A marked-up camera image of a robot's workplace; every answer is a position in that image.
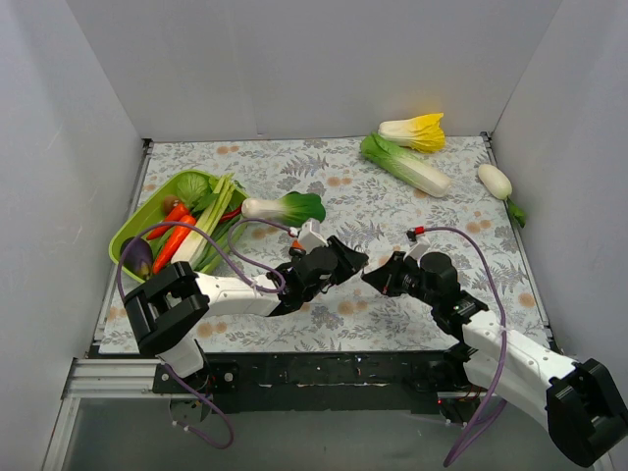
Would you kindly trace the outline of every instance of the white wall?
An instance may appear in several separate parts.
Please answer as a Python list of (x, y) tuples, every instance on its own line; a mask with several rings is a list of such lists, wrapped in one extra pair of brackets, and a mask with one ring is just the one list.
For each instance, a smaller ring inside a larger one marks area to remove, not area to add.
[[(628, 4), (563, 0), (495, 132), (559, 343), (628, 400)], [(628, 442), (611, 454), (628, 469)]]
[(41, 465), (141, 141), (63, 0), (0, 0), (0, 469)]
[(492, 131), (560, 0), (68, 0), (156, 140)]

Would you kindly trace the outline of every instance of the floral tablecloth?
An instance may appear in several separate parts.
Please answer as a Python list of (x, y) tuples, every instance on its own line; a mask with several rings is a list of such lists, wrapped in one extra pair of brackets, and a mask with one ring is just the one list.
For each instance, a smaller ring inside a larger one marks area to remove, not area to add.
[[(433, 198), (395, 179), (360, 156), (360, 138), (156, 144), (139, 204), (175, 173), (197, 168), (235, 173), (247, 192), (278, 198), (291, 190), (321, 195), (327, 208), (324, 236), (336, 234), (361, 247), (374, 266), (393, 250), (406, 249), (409, 227), (454, 226), (482, 247), (491, 265), (509, 327), (546, 342), (521, 253), (504, 206), (477, 179), (489, 162), (481, 137), (450, 137), (446, 148), (426, 156), (453, 179), (449, 195)], [(447, 253), (462, 286), (497, 306), (473, 248), (455, 234), (431, 234), (435, 250)], [(238, 243), (241, 251), (271, 266), (288, 261), (290, 239), (274, 228), (251, 225)], [(247, 266), (250, 275), (261, 273)], [(217, 276), (231, 276), (223, 263)], [(134, 286), (125, 280), (127, 292)], [(275, 318), (248, 315), (206, 317), (194, 329), (205, 351), (321, 351), (443, 349), (454, 339), (443, 334), (430, 309), (416, 299), (385, 298), (354, 277), (319, 295), (298, 312)], [(131, 325), (115, 293), (100, 353), (137, 352)]]

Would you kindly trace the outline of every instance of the carrot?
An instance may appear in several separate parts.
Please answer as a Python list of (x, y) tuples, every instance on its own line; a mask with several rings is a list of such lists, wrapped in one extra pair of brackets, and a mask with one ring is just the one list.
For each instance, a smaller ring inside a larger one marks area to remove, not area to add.
[[(166, 216), (164, 221), (180, 221), (183, 216), (187, 216), (189, 214), (189, 210), (185, 207), (183, 203), (179, 203), (175, 208)], [(153, 238), (161, 237), (165, 234), (170, 227), (161, 227), (154, 229), (150, 232), (147, 239), (152, 240)]]
[[(192, 226), (196, 224), (196, 220), (189, 215), (183, 216), (180, 222), (188, 223)], [(170, 237), (168, 237), (166, 245), (164, 245), (164, 248), (161, 252), (159, 252), (159, 255), (157, 255), (157, 258), (155, 259), (155, 263), (153, 264), (153, 274), (157, 274), (166, 266), (168, 262), (170, 262), (170, 259), (173, 258), (173, 255), (175, 255), (175, 252), (190, 232), (191, 229), (184, 228), (183, 226), (175, 227), (173, 233)]]

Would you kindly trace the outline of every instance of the celery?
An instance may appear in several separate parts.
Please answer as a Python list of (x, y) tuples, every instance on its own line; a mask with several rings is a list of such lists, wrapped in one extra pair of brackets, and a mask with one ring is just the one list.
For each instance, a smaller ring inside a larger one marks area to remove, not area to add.
[[(231, 201), (234, 194), (234, 185), (231, 183), (232, 174), (223, 175), (218, 180), (213, 192), (218, 194), (218, 198), (203, 210), (203, 213), (196, 222), (196, 227), (201, 231), (212, 234), (220, 218), (222, 217), (227, 205)], [(190, 233), (175, 255), (172, 258), (172, 263), (175, 262), (189, 262), (194, 266), (198, 263), (200, 257), (203, 254), (207, 240), (199, 233)]]
[[(239, 221), (239, 219), (240, 218), (233, 218), (221, 224), (212, 234), (212, 238), (214, 239), (214, 241), (216, 241), (216, 243), (218, 243), (218, 245), (220, 245), (220, 248), (222, 248), (223, 250), (226, 250), (229, 247), (229, 245), (227, 244), (227, 233), (229, 232), (229, 229), (236, 223), (236, 221)], [(209, 243), (206, 245), (205, 248), (206, 250), (199, 258), (200, 262), (196, 264), (194, 270), (201, 270), (218, 254), (218, 251)]]
[[(239, 239), (239, 237), (244, 232), (244, 229), (246, 229), (246, 224), (242, 224), (241, 226), (237, 227), (237, 229), (235, 229), (233, 234), (233, 241)], [(227, 234), (222, 235), (218, 240), (216, 240), (216, 242), (226, 253), (230, 252), (229, 244), (227, 243)], [(207, 256), (199, 265), (200, 268), (198, 269), (198, 271), (201, 273), (212, 273), (216, 269), (216, 267), (222, 262), (222, 260), (223, 259), (218, 254), (218, 251), (214, 247), (211, 247), (209, 252), (207, 252)]]

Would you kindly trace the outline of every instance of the purple eggplant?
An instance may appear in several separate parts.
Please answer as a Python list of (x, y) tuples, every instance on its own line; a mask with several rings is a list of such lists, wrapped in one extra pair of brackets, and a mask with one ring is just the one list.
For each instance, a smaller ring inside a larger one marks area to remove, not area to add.
[[(127, 240), (122, 242), (122, 248), (120, 249), (121, 255), (133, 239), (134, 237), (129, 237)], [(148, 280), (152, 274), (152, 266), (153, 251), (150, 249), (150, 245), (148, 245), (148, 242), (143, 238), (136, 240), (125, 258), (125, 268), (143, 280)]]

